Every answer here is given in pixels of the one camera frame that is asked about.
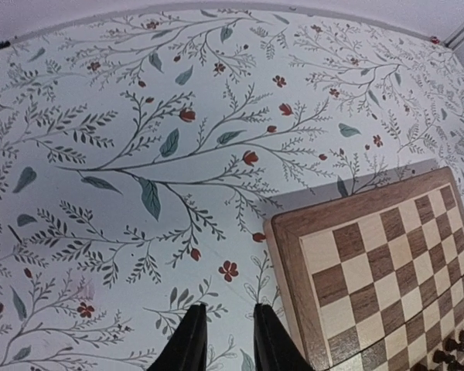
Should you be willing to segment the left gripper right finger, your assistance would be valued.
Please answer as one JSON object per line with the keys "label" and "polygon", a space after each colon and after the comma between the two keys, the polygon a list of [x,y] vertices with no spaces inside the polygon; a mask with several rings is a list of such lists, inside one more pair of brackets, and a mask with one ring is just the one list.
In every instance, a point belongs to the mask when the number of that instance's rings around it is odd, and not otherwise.
{"label": "left gripper right finger", "polygon": [[254,307],[254,361],[261,371],[313,371],[270,305]]}

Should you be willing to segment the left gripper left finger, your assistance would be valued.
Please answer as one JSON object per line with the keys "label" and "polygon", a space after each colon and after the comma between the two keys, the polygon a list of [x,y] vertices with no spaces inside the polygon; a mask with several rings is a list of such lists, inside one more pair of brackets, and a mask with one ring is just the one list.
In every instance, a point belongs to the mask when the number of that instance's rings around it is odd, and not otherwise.
{"label": "left gripper left finger", "polygon": [[148,371],[201,371],[206,369],[206,306],[192,305]]}

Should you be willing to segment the wooden chess board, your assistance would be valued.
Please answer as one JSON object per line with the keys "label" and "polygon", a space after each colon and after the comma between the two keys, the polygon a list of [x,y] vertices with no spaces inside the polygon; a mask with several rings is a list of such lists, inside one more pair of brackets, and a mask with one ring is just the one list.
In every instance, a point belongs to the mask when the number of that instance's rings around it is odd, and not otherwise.
{"label": "wooden chess board", "polygon": [[266,222],[293,342],[316,370],[464,364],[464,210],[449,168]]}

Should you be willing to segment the brown chess piece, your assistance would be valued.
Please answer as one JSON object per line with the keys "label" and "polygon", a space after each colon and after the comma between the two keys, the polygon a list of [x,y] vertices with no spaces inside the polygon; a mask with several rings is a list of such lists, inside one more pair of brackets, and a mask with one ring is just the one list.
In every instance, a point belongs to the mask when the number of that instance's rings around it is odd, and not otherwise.
{"label": "brown chess piece", "polygon": [[457,360],[452,360],[448,365],[447,365],[447,370],[448,371],[464,371],[464,364],[461,364]]}

